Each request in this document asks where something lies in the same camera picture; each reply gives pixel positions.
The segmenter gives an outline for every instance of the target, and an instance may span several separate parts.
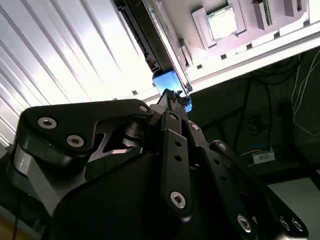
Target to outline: white wall panel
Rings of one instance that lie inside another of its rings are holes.
[[[152,73],[111,0],[0,0],[0,143],[32,106],[127,99]]]

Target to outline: screw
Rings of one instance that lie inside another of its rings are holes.
[[[219,143],[219,148],[221,148],[222,150],[226,150],[227,149],[226,146],[223,145],[222,143]]]
[[[290,226],[286,222],[286,220],[282,216],[280,217],[279,220],[280,220],[280,223],[282,224],[282,226],[289,232],[290,231]]]
[[[246,233],[251,233],[251,224],[250,222],[242,215],[238,215],[237,217],[238,223],[240,227],[246,232]]]
[[[198,127],[197,125],[191,124],[191,127],[192,127],[194,130],[199,131],[199,127]]]
[[[143,105],[140,105],[140,107],[139,107],[142,111],[144,111],[144,112],[148,112],[148,108],[146,108],[145,106],[143,106]]]
[[[67,143],[75,148],[80,148],[85,144],[85,141],[82,137],[78,135],[70,135],[66,138]]]
[[[184,209],[186,207],[186,199],[180,192],[173,191],[170,194],[170,199],[178,209]]]
[[[292,218],[292,223],[300,232],[304,230],[301,224],[294,217]]]
[[[57,127],[57,122],[51,117],[40,117],[38,119],[38,124],[41,128],[44,129],[54,129]]]
[[[174,114],[172,114],[172,113],[170,113],[169,115],[170,115],[170,117],[171,117],[172,119],[174,119],[174,120],[177,120],[177,119],[178,119],[177,116],[174,115]]]

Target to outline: black device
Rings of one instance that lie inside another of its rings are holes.
[[[303,222],[222,141],[208,144],[186,100],[37,106],[17,127],[11,166],[51,215],[44,239],[307,239]],[[86,181],[85,167],[141,153]]]

